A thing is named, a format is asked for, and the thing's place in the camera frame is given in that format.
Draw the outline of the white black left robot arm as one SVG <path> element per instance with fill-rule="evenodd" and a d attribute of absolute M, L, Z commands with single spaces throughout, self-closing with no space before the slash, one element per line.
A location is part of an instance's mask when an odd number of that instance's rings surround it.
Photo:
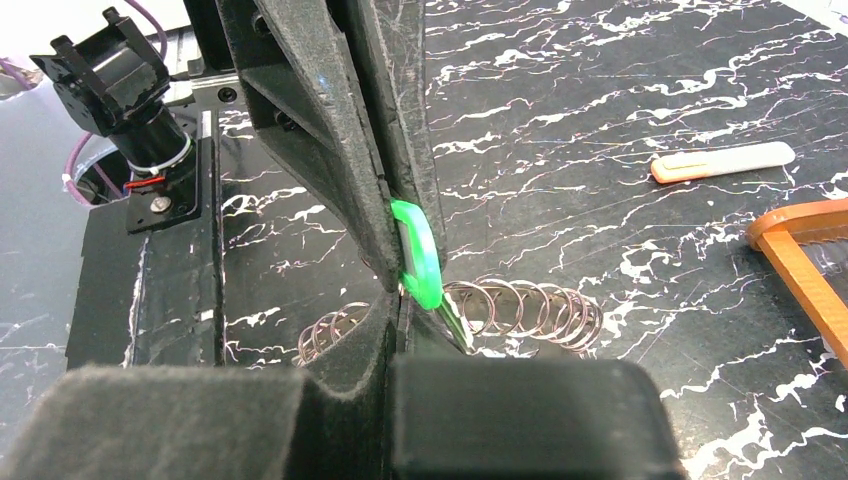
<path fill-rule="evenodd" d="M 385 289 L 404 254 L 389 202 L 424 212 L 446 252 L 424 93 L 420 1 L 189 1 L 202 58 L 238 77 L 269 156 L 344 224 Z M 73 120 L 111 138 L 131 167 L 155 174 L 187 139 L 167 114 L 162 59 L 127 17 L 73 42 L 52 41 L 35 64 Z"/>

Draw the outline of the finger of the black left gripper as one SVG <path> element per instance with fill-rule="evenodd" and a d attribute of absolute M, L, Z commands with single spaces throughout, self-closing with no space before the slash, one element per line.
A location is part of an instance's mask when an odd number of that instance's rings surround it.
<path fill-rule="evenodd" d="M 390 190 L 422 208 L 438 258 L 447 241 L 425 108 L 425 3 L 346 1 L 348 38 Z"/>
<path fill-rule="evenodd" d="M 383 288 L 401 247 L 345 34 L 325 1 L 216 4 L 245 102 L 269 156 L 343 223 Z"/>

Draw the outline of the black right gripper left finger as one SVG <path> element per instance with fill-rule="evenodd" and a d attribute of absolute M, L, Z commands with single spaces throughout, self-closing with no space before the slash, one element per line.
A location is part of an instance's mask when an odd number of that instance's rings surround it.
<path fill-rule="evenodd" d="M 86 366 L 44 396 L 5 479 L 380 479 L 393 294 L 308 367 Z"/>

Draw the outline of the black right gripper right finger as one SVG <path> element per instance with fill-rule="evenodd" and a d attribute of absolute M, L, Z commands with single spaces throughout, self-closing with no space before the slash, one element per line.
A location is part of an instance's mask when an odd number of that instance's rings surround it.
<path fill-rule="evenodd" d="M 450 352 L 414 307 L 389 315 L 387 467 L 393 479 L 683 479 L 669 415 L 623 360 Z"/>

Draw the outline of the green headed key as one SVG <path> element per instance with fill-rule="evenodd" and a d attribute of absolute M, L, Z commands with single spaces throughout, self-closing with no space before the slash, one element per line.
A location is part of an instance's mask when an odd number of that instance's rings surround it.
<path fill-rule="evenodd" d="M 396 198 L 390 200 L 389 206 L 404 256 L 400 284 L 420 307 L 439 319 L 457 349 L 471 355 L 471 334 L 456 312 L 455 302 L 445 293 L 435 237 L 424 211 Z"/>

